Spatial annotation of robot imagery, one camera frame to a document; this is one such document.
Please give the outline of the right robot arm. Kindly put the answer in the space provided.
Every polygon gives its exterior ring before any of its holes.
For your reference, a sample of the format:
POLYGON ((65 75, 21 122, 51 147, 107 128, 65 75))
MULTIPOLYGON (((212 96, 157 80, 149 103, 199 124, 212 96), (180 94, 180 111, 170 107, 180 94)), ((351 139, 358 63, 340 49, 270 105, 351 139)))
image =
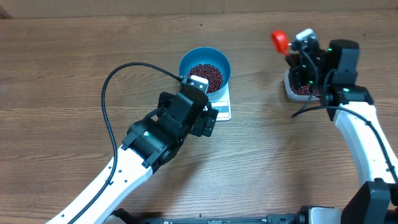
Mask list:
POLYGON ((320 110, 326 110, 344 137, 354 160, 360 188, 343 209, 312 207, 307 223, 397 223, 397 158, 377 118, 367 88, 356 84, 359 45, 332 40, 328 50, 313 38, 290 44, 293 81, 320 90, 320 110))

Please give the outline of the orange measuring scoop blue handle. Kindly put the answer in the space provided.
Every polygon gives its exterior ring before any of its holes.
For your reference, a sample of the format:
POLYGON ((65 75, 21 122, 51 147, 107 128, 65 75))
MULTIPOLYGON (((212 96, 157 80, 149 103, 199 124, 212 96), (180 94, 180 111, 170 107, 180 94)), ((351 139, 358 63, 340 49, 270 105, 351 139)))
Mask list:
POLYGON ((274 44, 274 48, 278 53, 285 56, 289 54, 291 43, 287 34, 284 31, 273 31, 271 33, 271 41, 274 44))

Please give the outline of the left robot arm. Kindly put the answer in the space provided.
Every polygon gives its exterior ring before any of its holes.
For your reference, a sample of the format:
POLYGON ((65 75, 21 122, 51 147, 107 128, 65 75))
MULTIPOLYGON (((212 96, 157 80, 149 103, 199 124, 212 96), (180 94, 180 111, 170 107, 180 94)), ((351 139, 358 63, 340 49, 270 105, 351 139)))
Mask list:
POLYGON ((158 107, 129 127, 107 166, 50 222, 105 222, 133 190, 175 157, 188 134, 211 136, 218 112, 205 92, 206 85, 190 82, 175 95, 161 93, 158 107))

